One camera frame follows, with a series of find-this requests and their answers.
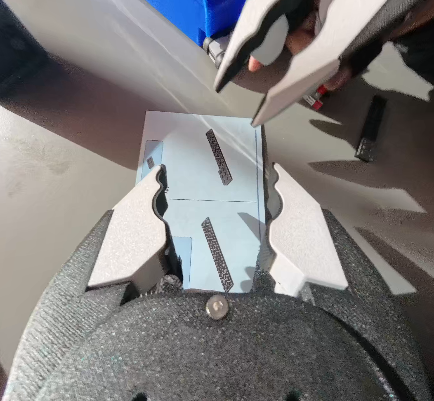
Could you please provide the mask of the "long black brick plate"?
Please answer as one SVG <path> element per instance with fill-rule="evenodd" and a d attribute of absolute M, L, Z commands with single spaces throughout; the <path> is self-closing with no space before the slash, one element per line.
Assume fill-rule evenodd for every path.
<path fill-rule="evenodd" d="M 387 99 L 380 95 L 374 95 L 362 127 L 360 141 L 367 139 L 375 142 L 384 117 Z"/>

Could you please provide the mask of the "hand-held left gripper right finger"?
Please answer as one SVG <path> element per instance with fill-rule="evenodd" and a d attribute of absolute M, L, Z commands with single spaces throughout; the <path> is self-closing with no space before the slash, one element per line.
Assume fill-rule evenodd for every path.
<path fill-rule="evenodd" d="M 306 284 L 348 288 L 321 205 L 278 163 L 269 168 L 268 196 L 254 292 L 298 297 Z"/>

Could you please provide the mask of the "light blue instruction booklet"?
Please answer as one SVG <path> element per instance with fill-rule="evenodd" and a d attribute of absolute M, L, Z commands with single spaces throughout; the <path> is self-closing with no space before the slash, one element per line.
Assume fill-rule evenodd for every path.
<path fill-rule="evenodd" d="M 249 118 L 147 111 L 136 184 L 166 167 L 184 289 L 250 291 L 266 230 L 263 131 Z"/>

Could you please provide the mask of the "red and black toy truck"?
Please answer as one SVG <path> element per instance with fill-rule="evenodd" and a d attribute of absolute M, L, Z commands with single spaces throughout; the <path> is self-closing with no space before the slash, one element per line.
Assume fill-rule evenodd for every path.
<path fill-rule="evenodd" d="M 232 32 L 218 38 L 206 37 L 203 41 L 202 48 L 214 62 L 215 67 L 219 69 L 223 60 L 225 51 L 230 42 Z"/>

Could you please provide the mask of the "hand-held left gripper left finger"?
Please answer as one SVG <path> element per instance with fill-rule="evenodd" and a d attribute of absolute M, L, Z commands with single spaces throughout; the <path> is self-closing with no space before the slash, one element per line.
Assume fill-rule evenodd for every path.
<path fill-rule="evenodd" d="M 132 283 L 147 293 L 167 274 L 183 282 L 182 261 L 164 214 L 167 171 L 157 165 L 112 209 L 88 288 Z"/>

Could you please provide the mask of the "small red brick assembly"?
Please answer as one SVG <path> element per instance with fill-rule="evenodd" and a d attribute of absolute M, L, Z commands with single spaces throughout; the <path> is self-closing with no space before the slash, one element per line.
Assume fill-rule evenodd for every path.
<path fill-rule="evenodd" d="M 324 84 L 320 85 L 317 90 L 311 94 L 304 95 L 302 99 L 314 110 L 318 111 L 322 106 L 322 97 L 328 93 Z"/>

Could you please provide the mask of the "black cube device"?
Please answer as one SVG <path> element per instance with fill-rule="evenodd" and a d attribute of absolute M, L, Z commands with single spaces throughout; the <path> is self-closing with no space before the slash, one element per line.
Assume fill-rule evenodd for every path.
<path fill-rule="evenodd" d="M 28 81 L 48 62 L 46 50 L 0 1 L 0 97 Z"/>

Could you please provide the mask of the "grey desk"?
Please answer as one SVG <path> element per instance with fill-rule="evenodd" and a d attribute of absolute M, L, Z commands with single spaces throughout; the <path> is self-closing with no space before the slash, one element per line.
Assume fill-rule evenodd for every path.
<path fill-rule="evenodd" d="M 146 110 L 251 118 L 282 57 L 220 93 L 216 68 L 142 0 L 4 0 L 52 60 L 1 102 L 1 360 L 51 277 L 134 185 Z M 374 95 L 376 159 L 355 158 Z M 268 155 L 345 226 L 404 299 L 433 368 L 433 86 L 386 44 L 321 113 L 266 124 Z"/>

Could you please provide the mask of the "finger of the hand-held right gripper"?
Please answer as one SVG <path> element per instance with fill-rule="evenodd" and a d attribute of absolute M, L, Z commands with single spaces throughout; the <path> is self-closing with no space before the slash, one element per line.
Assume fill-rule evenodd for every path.
<path fill-rule="evenodd" d="M 345 50 L 386 2 L 331 0 L 319 33 L 292 58 L 285 76 L 268 91 L 252 126 L 265 124 L 334 76 Z"/>
<path fill-rule="evenodd" d="M 220 92 L 249 57 L 263 66 L 281 54 L 290 30 L 308 17 L 314 0 L 246 0 L 218 67 L 214 89 Z"/>

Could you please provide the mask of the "person's right hand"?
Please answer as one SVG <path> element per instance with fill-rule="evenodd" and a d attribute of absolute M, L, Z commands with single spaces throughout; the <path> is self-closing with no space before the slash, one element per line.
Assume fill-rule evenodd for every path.
<path fill-rule="evenodd" d="M 285 46 L 292 55 L 298 54 L 313 41 L 315 24 L 316 13 L 312 12 L 297 30 L 286 37 Z M 349 67 L 344 67 L 323 85 L 328 91 L 336 91 L 351 78 L 352 70 Z"/>

